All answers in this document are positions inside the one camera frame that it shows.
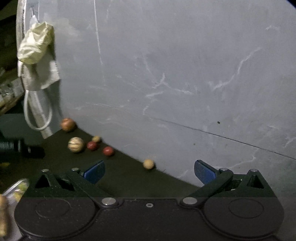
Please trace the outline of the striped pepino melon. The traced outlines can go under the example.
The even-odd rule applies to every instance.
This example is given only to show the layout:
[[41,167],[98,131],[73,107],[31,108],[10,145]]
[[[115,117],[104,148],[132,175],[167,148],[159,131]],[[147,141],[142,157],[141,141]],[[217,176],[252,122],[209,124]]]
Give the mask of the striped pepino melon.
[[84,141],[80,137],[73,137],[69,140],[67,147],[73,153],[80,152],[84,147]]

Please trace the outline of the red cherry tomato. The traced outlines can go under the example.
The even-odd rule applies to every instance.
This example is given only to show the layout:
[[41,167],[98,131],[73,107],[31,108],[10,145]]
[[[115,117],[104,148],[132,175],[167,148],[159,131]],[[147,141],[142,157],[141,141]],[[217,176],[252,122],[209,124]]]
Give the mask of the red cherry tomato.
[[106,146],[102,152],[105,156],[112,156],[114,154],[114,149],[110,146]]
[[94,151],[97,149],[97,142],[89,141],[86,146],[87,146],[87,149]]

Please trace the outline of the small tan fruit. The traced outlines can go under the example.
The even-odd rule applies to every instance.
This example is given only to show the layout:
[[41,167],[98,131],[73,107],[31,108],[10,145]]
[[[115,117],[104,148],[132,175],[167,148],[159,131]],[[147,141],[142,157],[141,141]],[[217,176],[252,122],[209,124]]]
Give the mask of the small tan fruit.
[[146,159],[143,162],[143,166],[145,169],[150,170],[150,169],[154,168],[154,161],[151,159]]
[[101,140],[101,137],[100,136],[94,136],[94,137],[92,137],[92,141],[93,142],[98,143],[98,142],[100,142],[100,140]]

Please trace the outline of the dark spotted banana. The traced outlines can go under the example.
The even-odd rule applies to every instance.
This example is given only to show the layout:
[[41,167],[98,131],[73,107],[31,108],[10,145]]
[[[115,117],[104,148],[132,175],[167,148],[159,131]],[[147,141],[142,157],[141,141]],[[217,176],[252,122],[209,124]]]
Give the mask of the dark spotted banana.
[[0,234],[1,237],[6,237],[10,229],[10,214],[9,214],[9,201],[1,195],[0,196]]

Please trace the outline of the black table mat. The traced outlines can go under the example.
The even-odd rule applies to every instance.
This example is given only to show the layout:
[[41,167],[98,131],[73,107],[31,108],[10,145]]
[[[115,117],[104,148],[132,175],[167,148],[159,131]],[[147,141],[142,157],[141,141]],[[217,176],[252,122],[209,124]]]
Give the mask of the black table mat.
[[88,168],[99,160],[104,161],[106,173],[96,184],[108,194],[120,197],[181,197],[198,190],[196,185],[179,180],[157,169],[146,170],[142,163],[117,151],[113,157],[106,157],[101,150],[85,149],[74,154],[67,148],[71,137],[79,136],[90,140],[82,130],[72,133],[58,131],[47,139],[33,131],[1,128],[1,140],[23,138],[28,145],[39,145],[41,149],[34,156],[1,153],[1,191],[22,178],[32,179],[43,169],[53,174],[64,174],[72,168]]

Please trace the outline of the silver metal tray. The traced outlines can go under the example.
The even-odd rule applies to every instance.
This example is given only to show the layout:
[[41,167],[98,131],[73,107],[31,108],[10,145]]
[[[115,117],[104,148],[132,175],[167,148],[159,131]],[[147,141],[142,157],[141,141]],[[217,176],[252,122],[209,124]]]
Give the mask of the silver metal tray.
[[28,179],[20,179],[11,185],[2,195],[7,198],[9,203],[19,202],[29,185]]

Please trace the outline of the red pomegranate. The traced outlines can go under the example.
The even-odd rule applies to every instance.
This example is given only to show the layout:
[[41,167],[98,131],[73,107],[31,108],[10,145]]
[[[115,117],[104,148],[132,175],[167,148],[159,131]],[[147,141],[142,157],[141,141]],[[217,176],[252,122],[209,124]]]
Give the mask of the red pomegranate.
[[71,118],[64,118],[62,119],[60,126],[63,131],[69,132],[74,129],[74,127],[76,126],[76,123]]

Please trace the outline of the cream cloth bag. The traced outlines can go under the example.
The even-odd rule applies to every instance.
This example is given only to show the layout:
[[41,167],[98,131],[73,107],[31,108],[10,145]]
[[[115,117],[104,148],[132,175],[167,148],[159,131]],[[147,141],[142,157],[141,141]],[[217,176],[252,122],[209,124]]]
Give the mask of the cream cloth bag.
[[54,27],[47,22],[36,22],[25,33],[17,52],[18,73],[25,90],[44,90],[60,80],[54,37]]

